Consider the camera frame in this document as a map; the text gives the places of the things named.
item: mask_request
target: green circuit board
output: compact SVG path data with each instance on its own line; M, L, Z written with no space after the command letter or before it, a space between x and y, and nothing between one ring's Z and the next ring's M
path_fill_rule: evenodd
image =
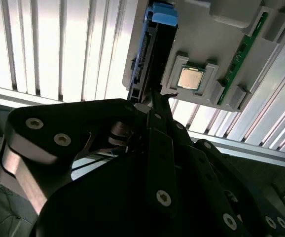
M221 105L225 95L227 94L233 80L235 79L239 69L241 68L246 56L248 55L257 35L261 31L262 26L265 23L265 20L268 16L267 12L264 12L259 20L259 22L256 25L256 28L254 29L252 35L249 36L244 36L237 51L235 56L232 58L231 64L228 68L228 71L226 73L225 78L221 81L221 83L225 86L225 89L223 93L221 94L217 104Z

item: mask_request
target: hole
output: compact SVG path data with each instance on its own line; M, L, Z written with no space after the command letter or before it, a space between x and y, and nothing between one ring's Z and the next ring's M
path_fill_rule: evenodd
M62 141L62 142L66 142L66 141L67 141L67 138L66 138L66 137L61 136L61 137L59 137L59 138L58 138L58 140L59 140L59 141Z
M160 154L159 157L163 160L167 160L166 156L164 154Z
M284 36L285 36L285 28L283 29L283 31L282 31L280 37L278 38L277 43L281 43L282 40L283 40L283 38L284 38Z
M167 196L164 195L164 194L161 194L161 195L160 195L160 198L161 198L163 201L167 201L167 200L168 200Z
M228 223L229 223L230 225L233 225L233 222L232 222L232 220L231 220L230 218L227 218L227 221L228 221Z
M206 178L210 181L213 180L213 177L210 174L206 174Z
M132 96L138 98L139 97L139 90L134 88Z
M243 52L246 49L247 45L245 43L241 44L239 47L239 51Z
M30 124L32 126L39 126L39 122L38 121L31 121Z

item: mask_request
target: black cable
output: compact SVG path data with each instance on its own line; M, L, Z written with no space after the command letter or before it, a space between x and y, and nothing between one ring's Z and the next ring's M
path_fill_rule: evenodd
M110 157L103 157L103 158L100 158L100 159L96 159L95 161L92 161L92 162L90 162L90 163L86 163L86 164L83 164L83 165L78 166L78 167L76 167L76 168L73 168L73 169L71 169L71 171L74 172L74 171L76 171L76 170L78 170L78 169L87 167L87 166L89 166L89 165L95 164L95 163L97 163L97 162L103 161L103 160L108 159L108 158L110 158Z
M4 187L4 186L1 186L1 187L0 187L0 192L3 193L3 194L5 194L5 197L6 197L6 199L7 199L7 202L8 202L8 204L9 204L9 210L10 210L10 212L11 212L11 215L7 216L3 221L1 221L1 222L0 222L0 225L3 224L3 223L4 223L7 219L9 219L10 217L16 217L16 218L21 219L21 220L27 222L28 224L32 225L31 222L29 222L28 220L26 220L26 219L24 219L24 218L22 218L22 217L19 217L19 216L15 215L15 213L13 212L13 210L12 210L12 208L11 208L11 202L10 202L10 199L9 199L9 197L8 197L8 196L12 196L12 195L13 195L13 194L12 194L12 191L9 190L8 188ZM10 224L10 227L9 227L9 230L8 230L8 236L9 236L10 231L11 231L12 223L13 223L13 219L11 220L11 224Z

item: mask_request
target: metal frame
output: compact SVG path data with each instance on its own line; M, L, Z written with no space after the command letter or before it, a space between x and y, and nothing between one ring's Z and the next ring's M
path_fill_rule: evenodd
M224 138L212 137L196 132L189 131L188 134L193 142L196 142L199 139L209 140L220 152L224 154L285 166L284 152L257 147L242 142L231 141Z

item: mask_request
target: screw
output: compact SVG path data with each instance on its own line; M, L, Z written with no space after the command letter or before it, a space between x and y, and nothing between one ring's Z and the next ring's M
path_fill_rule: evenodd
M54 136L54 141L56 142L57 145L62 147L69 146L69 144L71 143L70 137L63 133L56 134Z
M207 147L208 149L212 148L212 146L208 142L204 142L204 146Z
M40 129L44 126L43 122L39 120L38 118L28 118L25 121L25 124L27 127L31 129Z
M180 124L179 122L177 122L177 127L178 127L179 129L181 129L181 130L183 130L183 129L184 129L183 125L182 125L182 124Z
M285 221L284 221L281 217L278 217L278 218L277 218L277 221L278 221L279 224L285 229Z
M157 200L163 206L170 206L171 205L171 197L166 191L159 190L157 192Z
M235 231L237 229L237 223L231 215L229 215L228 213L225 213L225 214L223 214L222 218L223 218L223 221L226 223L226 225L230 229L232 229L233 231Z
M273 229L276 229L276 224L270 217L266 216L265 220L267 224L269 224L270 227L272 227Z

